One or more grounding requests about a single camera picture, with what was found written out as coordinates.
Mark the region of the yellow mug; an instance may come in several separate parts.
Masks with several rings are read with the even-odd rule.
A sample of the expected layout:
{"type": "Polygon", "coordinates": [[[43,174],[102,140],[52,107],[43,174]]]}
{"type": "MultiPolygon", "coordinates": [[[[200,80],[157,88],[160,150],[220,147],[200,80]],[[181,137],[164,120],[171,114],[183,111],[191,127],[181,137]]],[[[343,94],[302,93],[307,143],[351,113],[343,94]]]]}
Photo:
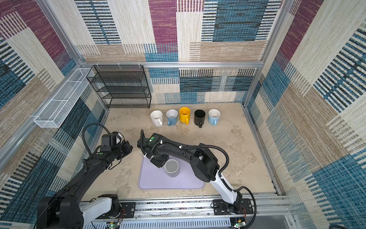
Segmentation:
{"type": "Polygon", "coordinates": [[[186,125],[190,122],[191,110],[187,107],[182,107],[179,109],[180,121],[186,125]]]}

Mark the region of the light blue mug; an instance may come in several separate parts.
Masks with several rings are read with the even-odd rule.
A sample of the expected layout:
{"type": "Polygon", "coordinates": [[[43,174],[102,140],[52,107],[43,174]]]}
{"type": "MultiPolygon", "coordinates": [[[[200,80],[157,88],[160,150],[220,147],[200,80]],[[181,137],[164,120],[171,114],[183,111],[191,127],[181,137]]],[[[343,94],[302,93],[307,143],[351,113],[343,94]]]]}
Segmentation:
{"type": "Polygon", "coordinates": [[[216,126],[221,116],[220,111],[217,109],[211,109],[208,114],[209,114],[208,117],[209,124],[216,126]]]}

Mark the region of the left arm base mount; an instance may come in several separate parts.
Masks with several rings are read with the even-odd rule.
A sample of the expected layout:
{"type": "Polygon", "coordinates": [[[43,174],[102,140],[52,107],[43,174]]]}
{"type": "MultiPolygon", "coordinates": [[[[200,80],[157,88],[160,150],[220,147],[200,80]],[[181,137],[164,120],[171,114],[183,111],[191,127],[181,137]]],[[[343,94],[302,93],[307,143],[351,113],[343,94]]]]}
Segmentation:
{"type": "Polygon", "coordinates": [[[135,214],[136,202],[120,202],[117,194],[103,194],[98,198],[111,198],[112,206],[111,210],[102,214],[97,219],[117,219],[122,221],[124,219],[131,219],[135,214]]]}

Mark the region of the grey mug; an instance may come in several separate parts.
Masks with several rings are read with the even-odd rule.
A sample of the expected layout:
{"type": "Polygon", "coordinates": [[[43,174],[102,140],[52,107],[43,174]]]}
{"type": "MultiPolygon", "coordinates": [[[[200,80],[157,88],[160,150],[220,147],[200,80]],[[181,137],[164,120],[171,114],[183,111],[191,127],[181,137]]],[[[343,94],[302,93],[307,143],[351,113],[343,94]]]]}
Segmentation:
{"type": "Polygon", "coordinates": [[[165,171],[169,177],[177,177],[180,172],[179,163],[175,159],[169,159],[165,163],[165,171]]]}

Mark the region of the black mug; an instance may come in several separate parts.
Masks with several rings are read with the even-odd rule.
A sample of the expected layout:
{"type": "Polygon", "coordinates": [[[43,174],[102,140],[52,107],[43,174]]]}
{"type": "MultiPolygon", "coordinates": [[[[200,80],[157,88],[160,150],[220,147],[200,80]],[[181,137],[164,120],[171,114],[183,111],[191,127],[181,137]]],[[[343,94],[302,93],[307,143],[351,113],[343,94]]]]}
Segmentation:
{"type": "Polygon", "coordinates": [[[205,123],[205,111],[204,110],[196,110],[194,112],[194,124],[199,128],[202,128],[205,123]]]}

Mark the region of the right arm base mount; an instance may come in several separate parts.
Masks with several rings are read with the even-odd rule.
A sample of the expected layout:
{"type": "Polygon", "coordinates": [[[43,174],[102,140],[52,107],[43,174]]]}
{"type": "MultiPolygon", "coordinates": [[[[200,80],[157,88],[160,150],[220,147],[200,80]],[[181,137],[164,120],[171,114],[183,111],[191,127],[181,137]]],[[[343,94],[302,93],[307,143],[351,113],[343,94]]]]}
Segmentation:
{"type": "Polygon", "coordinates": [[[215,199],[211,203],[215,215],[254,214],[253,206],[249,198],[242,199],[238,204],[229,204],[222,199],[215,199]]]}

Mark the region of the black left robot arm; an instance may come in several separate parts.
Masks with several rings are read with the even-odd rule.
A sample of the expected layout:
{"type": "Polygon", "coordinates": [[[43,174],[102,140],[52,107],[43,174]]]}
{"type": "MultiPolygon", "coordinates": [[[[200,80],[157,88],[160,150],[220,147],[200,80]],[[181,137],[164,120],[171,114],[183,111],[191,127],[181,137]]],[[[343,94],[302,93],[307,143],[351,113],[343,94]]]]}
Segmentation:
{"type": "Polygon", "coordinates": [[[99,196],[84,207],[79,204],[94,181],[114,160],[122,160],[132,146],[119,132],[102,136],[102,144],[86,159],[84,167],[51,197],[43,197],[37,208],[36,229],[82,229],[100,216],[118,218],[122,207],[116,194],[99,196]]]}

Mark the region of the teal dotted floral mug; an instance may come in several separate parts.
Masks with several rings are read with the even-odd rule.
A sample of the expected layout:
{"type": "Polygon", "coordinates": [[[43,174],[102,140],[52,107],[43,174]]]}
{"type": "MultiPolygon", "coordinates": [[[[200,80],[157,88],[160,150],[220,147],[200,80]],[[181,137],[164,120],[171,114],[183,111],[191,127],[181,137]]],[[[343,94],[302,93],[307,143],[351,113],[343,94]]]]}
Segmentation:
{"type": "Polygon", "coordinates": [[[170,109],[166,112],[167,116],[167,125],[168,126],[175,126],[178,122],[178,111],[174,109],[170,109]]]}

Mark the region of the white pink mug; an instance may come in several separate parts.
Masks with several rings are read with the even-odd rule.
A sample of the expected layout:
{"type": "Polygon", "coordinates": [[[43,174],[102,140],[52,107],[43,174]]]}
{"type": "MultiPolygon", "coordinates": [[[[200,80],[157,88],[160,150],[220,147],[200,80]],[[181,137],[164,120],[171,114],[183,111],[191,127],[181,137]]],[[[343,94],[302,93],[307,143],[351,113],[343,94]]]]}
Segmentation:
{"type": "Polygon", "coordinates": [[[150,117],[155,127],[163,126],[163,113],[160,110],[154,110],[151,112],[150,117]]]}

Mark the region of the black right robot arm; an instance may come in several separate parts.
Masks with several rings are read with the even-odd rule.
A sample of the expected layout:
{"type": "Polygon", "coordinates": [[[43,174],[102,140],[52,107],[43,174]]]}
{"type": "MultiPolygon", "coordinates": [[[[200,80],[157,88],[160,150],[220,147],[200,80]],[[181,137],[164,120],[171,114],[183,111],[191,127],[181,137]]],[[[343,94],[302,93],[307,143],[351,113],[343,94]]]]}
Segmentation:
{"type": "Polygon", "coordinates": [[[222,148],[203,143],[198,146],[186,145],[157,133],[147,138],[143,130],[140,132],[137,147],[157,168],[163,167],[170,156],[190,164],[194,175],[199,180],[210,183],[228,206],[240,208],[240,190],[234,189],[223,175],[229,165],[229,155],[222,148]]]}

